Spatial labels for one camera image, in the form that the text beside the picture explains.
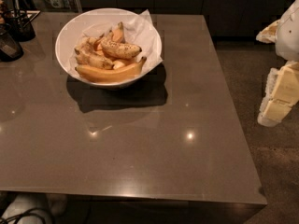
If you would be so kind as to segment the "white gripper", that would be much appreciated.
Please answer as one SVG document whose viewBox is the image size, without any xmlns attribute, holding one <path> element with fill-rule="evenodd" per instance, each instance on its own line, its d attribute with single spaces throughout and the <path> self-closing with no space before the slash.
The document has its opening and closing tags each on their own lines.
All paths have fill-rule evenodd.
<svg viewBox="0 0 299 224">
<path fill-rule="evenodd" d="M 299 101 L 299 62 L 295 62 L 299 60 L 299 0 L 290 5 L 280 20 L 258 33 L 256 40 L 276 42 L 277 55 L 289 60 L 280 69 L 270 69 L 257 118 L 259 124 L 274 127 Z"/>
</svg>

